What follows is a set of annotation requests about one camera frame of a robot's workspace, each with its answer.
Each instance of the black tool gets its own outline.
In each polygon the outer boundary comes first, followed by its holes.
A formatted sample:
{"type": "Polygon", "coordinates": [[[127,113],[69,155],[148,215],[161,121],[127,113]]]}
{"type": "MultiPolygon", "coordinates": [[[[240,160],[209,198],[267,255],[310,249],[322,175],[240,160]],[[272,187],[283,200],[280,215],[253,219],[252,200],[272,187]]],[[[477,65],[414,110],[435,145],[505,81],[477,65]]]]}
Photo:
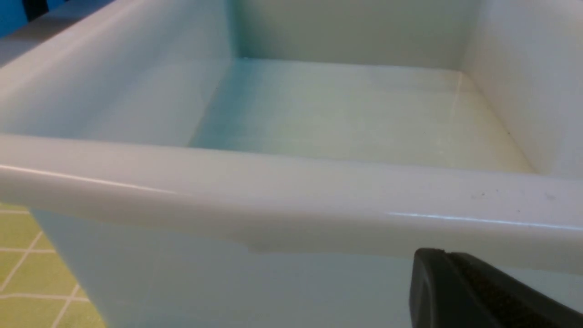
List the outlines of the black tool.
{"type": "Polygon", "coordinates": [[[413,328],[572,328],[583,315],[465,253],[419,249],[409,295],[413,328]]]}

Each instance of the container inner wall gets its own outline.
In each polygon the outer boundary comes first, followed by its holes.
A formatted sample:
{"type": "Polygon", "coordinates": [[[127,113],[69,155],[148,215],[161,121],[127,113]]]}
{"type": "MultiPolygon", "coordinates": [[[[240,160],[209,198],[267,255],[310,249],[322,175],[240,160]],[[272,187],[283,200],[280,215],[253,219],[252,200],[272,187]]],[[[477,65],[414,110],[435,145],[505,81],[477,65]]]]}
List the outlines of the container inner wall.
{"type": "Polygon", "coordinates": [[[482,0],[234,0],[243,57],[460,69],[482,0]]]}

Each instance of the plastic container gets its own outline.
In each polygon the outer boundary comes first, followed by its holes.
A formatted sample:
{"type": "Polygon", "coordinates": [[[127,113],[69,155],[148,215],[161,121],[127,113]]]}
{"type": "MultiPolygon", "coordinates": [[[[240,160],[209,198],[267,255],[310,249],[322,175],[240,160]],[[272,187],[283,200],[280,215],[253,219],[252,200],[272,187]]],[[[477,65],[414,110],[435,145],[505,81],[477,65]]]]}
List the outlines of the plastic container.
{"type": "Polygon", "coordinates": [[[582,18],[117,0],[0,70],[0,198],[111,327],[409,327],[420,247],[581,311],[582,18]]]}

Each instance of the container bottom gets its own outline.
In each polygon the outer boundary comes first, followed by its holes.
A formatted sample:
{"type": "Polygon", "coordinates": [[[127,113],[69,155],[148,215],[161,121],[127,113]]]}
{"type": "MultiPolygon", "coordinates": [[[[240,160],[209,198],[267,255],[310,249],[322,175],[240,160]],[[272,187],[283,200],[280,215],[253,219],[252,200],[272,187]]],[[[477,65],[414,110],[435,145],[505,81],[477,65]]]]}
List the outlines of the container bottom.
{"type": "Polygon", "coordinates": [[[239,59],[191,147],[533,173],[473,82],[443,69],[239,59]]]}

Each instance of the tile grout line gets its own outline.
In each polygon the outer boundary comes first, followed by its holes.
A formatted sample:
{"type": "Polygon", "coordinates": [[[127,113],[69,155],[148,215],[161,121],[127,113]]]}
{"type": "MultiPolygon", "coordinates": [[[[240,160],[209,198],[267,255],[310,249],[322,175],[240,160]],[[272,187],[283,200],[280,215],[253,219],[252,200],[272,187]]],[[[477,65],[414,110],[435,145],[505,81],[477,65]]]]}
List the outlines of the tile grout line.
{"type": "Polygon", "coordinates": [[[0,210],[0,214],[30,214],[30,212],[19,210],[0,210]]]}
{"type": "Polygon", "coordinates": [[[70,296],[67,297],[65,305],[63,305],[61,311],[59,312],[59,314],[55,318],[55,321],[53,321],[51,328],[57,328],[57,326],[59,325],[59,322],[61,322],[61,319],[65,315],[65,312],[67,311],[67,308],[69,307],[69,304],[71,304],[71,302],[75,298],[75,295],[77,295],[78,290],[79,290],[79,284],[76,284],[75,287],[73,288],[73,291],[71,292],[70,296]]]}
{"type": "Polygon", "coordinates": [[[38,240],[42,237],[43,232],[39,232],[37,234],[37,236],[33,239],[33,241],[30,243],[29,248],[24,252],[24,254],[22,254],[22,257],[20,258],[20,260],[18,261],[18,263],[16,263],[16,265],[14,266],[14,268],[12,269],[12,271],[10,271],[10,273],[8,274],[8,276],[6,276],[6,279],[4,279],[4,283],[2,283],[2,285],[0,285],[0,292],[2,292],[6,286],[8,285],[8,283],[10,282],[10,280],[12,279],[12,277],[14,276],[14,274],[16,273],[16,270],[18,270],[18,268],[22,265],[22,263],[24,262],[24,260],[26,260],[26,257],[28,257],[28,255],[31,253],[31,251],[34,248],[34,245],[36,245],[36,243],[38,242],[38,240]]]}
{"type": "Polygon", "coordinates": [[[0,252],[7,252],[7,253],[25,253],[29,252],[31,254],[54,254],[57,251],[54,249],[31,249],[28,250],[26,248],[2,248],[0,247],[0,252]]]}
{"type": "MultiPolygon", "coordinates": [[[[67,300],[71,296],[70,295],[44,295],[44,294],[27,294],[27,293],[14,293],[14,294],[7,294],[7,295],[0,295],[0,299],[9,299],[9,298],[36,298],[36,299],[62,299],[67,300]]],[[[71,299],[75,302],[89,302],[89,298],[86,297],[73,297],[71,299]]]]}

